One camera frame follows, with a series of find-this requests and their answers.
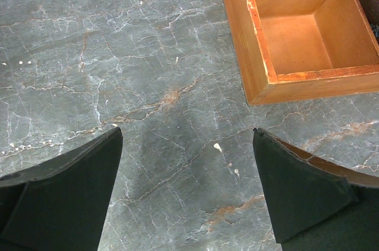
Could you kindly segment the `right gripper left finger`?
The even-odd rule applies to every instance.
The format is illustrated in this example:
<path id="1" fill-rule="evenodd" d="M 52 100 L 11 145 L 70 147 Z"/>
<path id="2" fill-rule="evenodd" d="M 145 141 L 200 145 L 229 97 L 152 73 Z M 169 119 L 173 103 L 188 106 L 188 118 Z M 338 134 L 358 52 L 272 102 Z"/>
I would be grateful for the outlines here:
<path id="1" fill-rule="evenodd" d="M 1 177 L 1 250 L 97 250 L 123 148 L 115 127 Z"/>

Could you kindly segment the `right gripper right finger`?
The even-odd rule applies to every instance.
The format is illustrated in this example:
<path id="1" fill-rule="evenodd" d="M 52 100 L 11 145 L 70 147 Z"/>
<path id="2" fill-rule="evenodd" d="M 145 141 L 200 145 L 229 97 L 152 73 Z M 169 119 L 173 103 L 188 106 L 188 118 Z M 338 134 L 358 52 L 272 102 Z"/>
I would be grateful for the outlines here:
<path id="1" fill-rule="evenodd" d="M 292 146 L 262 128 L 253 151 L 283 250 L 377 250 L 378 178 Z"/>

